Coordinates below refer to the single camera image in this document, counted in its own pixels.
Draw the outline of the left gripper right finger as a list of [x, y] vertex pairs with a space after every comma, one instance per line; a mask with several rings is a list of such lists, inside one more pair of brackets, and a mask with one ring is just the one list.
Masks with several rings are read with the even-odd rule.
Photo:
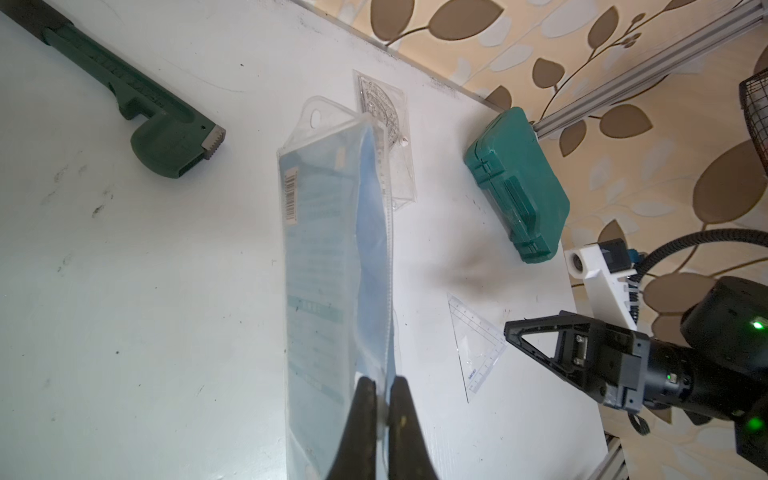
[[388, 409], [388, 478], [437, 480], [407, 380], [394, 379]]

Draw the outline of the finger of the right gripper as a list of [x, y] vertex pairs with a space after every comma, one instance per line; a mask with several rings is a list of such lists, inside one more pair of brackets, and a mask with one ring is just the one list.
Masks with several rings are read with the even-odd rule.
[[512, 339], [513, 337], [559, 331], [578, 325], [589, 325], [593, 321], [594, 319], [591, 317], [562, 310], [556, 315], [508, 321], [504, 325], [503, 332], [506, 339]]
[[571, 386], [583, 390], [583, 370], [573, 363], [562, 362], [554, 357], [549, 357], [533, 344], [523, 338], [522, 335], [508, 334], [506, 340], [532, 360], [536, 361], [559, 379]]

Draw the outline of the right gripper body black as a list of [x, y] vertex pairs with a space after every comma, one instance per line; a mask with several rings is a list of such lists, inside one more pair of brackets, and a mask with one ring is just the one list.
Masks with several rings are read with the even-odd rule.
[[578, 326], [561, 332], [557, 363], [563, 378], [596, 402], [631, 413], [642, 409], [650, 338], [611, 326]]

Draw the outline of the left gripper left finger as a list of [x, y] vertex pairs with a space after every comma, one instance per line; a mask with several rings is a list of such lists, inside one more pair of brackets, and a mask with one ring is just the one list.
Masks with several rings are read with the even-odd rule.
[[328, 480], [376, 478], [377, 428], [376, 384], [368, 377], [361, 377]]

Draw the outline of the clear triangle ruler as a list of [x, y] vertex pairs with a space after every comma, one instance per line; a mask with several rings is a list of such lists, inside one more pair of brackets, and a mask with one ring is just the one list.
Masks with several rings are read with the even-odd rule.
[[506, 350], [503, 333], [458, 297], [448, 294], [448, 308], [466, 401], [470, 403]]

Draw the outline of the blue ruler set pouch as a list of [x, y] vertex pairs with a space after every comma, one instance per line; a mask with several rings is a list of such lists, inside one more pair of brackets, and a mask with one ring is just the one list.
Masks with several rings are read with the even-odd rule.
[[386, 128], [315, 96], [278, 151], [285, 255], [287, 475], [320, 479], [362, 378], [394, 379]]

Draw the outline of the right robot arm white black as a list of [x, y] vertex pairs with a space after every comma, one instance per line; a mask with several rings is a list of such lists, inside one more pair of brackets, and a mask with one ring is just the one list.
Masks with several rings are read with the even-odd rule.
[[679, 346], [562, 311], [509, 321], [508, 343], [607, 407], [678, 407], [730, 420], [737, 453], [767, 468], [767, 288], [727, 276], [683, 315]]

